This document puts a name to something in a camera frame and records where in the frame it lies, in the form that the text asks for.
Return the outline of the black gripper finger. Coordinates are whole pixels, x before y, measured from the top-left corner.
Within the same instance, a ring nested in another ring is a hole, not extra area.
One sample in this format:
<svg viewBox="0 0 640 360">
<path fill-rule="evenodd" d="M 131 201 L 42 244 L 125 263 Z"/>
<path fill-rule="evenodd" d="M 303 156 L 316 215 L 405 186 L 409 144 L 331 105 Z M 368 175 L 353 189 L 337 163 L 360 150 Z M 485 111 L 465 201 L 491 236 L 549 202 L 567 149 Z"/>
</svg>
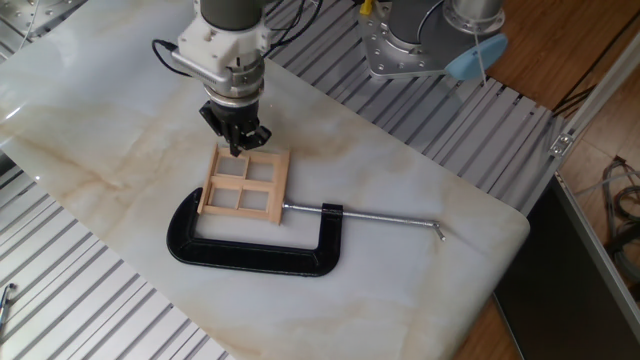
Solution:
<svg viewBox="0 0 640 360">
<path fill-rule="evenodd" d="M 242 150 L 252 150 L 264 146 L 271 138 L 272 132 L 264 126 L 258 126 L 250 133 L 241 133 L 238 147 Z"/>
<path fill-rule="evenodd" d="M 214 131 L 214 133 L 223 137 L 229 145 L 229 152 L 233 157 L 238 157 L 241 154 L 241 150 L 238 147 L 239 132 L 229 123 L 223 121 L 214 112 L 215 103 L 207 101 L 199 110 L 200 115 L 204 118 L 205 122 Z"/>
</svg>

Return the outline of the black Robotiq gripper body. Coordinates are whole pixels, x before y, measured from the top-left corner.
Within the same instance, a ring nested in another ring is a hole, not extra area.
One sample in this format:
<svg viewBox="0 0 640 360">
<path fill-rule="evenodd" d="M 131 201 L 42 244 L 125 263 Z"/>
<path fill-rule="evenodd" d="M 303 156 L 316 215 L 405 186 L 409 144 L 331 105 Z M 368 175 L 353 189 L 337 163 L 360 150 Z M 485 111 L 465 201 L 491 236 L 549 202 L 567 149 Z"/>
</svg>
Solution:
<svg viewBox="0 0 640 360">
<path fill-rule="evenodd" d="M 240 133 L 250 133 L 260 125 L 258 110 L 258 102 L 239 108 L 226 107 L 215 103 L 214 108 L 214 112 L 219 118 L 229 123 L 234 128 L 238 128 Z"/>
</svg>

